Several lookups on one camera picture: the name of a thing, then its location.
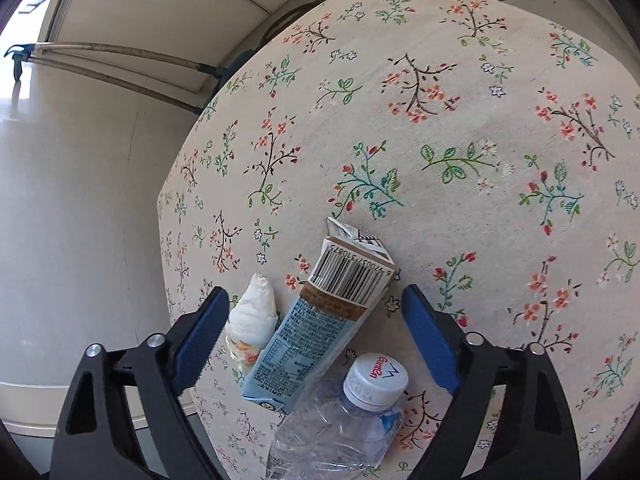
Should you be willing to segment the milk carton with barcode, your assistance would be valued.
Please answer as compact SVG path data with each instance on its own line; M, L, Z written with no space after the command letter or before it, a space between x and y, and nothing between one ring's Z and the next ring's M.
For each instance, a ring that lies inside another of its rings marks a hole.
M398 273L373 235L333 218L318 261L246 376L241 396L290 414L378 305Z

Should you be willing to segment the white kitchen cabinets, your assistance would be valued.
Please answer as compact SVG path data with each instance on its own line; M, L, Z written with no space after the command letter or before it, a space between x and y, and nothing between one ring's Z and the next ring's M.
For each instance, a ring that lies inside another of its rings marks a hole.
M224 66L314 0L54 0L40 41L150 50Z

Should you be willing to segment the crumpled white tissue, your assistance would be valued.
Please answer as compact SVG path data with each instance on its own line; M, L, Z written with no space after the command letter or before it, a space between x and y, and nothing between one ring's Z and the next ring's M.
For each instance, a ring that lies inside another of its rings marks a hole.
M224 341L241 372L247 373L257 362L278 322L273 288L265 276L254 274L224 326Z

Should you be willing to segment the floral tablecloth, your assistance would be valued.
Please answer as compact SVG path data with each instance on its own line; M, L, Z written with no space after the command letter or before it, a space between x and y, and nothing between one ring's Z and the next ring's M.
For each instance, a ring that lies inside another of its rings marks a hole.
M497 346L549 353L583 474L639 404L639 85L592 41L496 0L328 0L206 105L158 196L168 312L265 275L286 310L336 219L399 275L338 354L394 356L404 478L449 403L400 313L410 284Z

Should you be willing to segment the clear plastic water bottle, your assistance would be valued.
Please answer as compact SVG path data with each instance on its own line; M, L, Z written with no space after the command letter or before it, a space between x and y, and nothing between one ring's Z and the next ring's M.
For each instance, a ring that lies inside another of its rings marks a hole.
M366 353L342 378L323 378L274 433L268 479L356 479L377 467L398 433L409 374Z

